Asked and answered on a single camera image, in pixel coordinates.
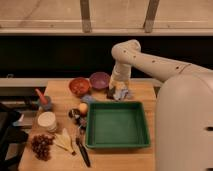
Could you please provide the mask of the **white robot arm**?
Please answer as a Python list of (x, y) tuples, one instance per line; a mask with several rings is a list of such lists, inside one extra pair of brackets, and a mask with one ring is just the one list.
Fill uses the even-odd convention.
[(136, 40), (112, 47), (110, 85), (136, 68), (161, 81), (156, 101), (156, 171), (213, 171), (213, 70), (145, 54)]

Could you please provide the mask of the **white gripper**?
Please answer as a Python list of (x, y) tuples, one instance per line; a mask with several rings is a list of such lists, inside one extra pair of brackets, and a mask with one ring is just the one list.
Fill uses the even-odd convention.
[(129, 87), (129, 74), (126, 72), (112, 71), (109, 88), (128, 88)]

